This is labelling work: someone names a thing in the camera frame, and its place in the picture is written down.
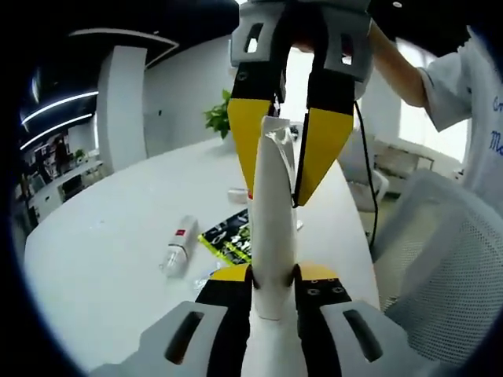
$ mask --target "white bottle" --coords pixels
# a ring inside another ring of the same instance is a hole
[[[192,255],[193,234],[197,228],[197,220],[193,216],[184,216],[176,232],[167,245],[167,253],[161,271],[166,277],[181,277],[186,270]]]

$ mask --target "chair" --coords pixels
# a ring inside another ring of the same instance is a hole
[[[372,169],[372,180],[376,191],[376,201],[384,198],[389,186],[389,180],[379,171],[374,170],[373,135],[366,135],[369,165]],[[365,163],[362,132],[355,128],[338,157],[339,165],[349,185],[356,207],[360,212],[374,212],[372,191],[369,186],[369,175]]]
[[[503,305],[503,219],[456,182],[418,170],[376,235],[381,309],[409,344],[461,366]]]

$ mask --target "white table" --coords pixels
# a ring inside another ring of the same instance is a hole
[[[94,169],[102,165],[102,161],[89,161],[77,166],[75,169],[63,174],[62,176],[56,178],[54,181],[50,182],[48,185],[42,187],[33,197],[30,199],[30,207],[35,207],[39,214],[39,222],[45,220],[49,214],[55,211],[59,206],[63,204],[63,198],[61,197],[60,187],[65,183],[70,181],[72,178],[78,175],[86,173],[88,170]]]
[[[197,246],[183,280],[168,283],[158,265],[183,215],[195,215],[204,231],[241,209],[227,200],[231,187],[244,187],[237,155],[226,152],[218,139],[205,141],[99,181],[28,237],[25,271],[35,301],[56,339],[84,370],[121,362],[138,348],[146,328],[179,302],[194,300],[194,280],[219,261],[209,250]],[[298,209],[298,219],[304,223],[298,260],[331,267],[354,300],[379,307],[369,248],[338,163]],[[299,352],[292,338],[295,321],[280,326],[290,326],[288,335],[270,329],[278,325],[257,326],[254,315],[251,322],[248,348],[270,350],[274,368],[281,364],[300,373],[290,361],[299,360],[292,357]],[[264,336],[268,344],[259,346]],[[254,352],[247,352],[243,375],[256,375]],[[267,357],[261,357],[263,364]]]

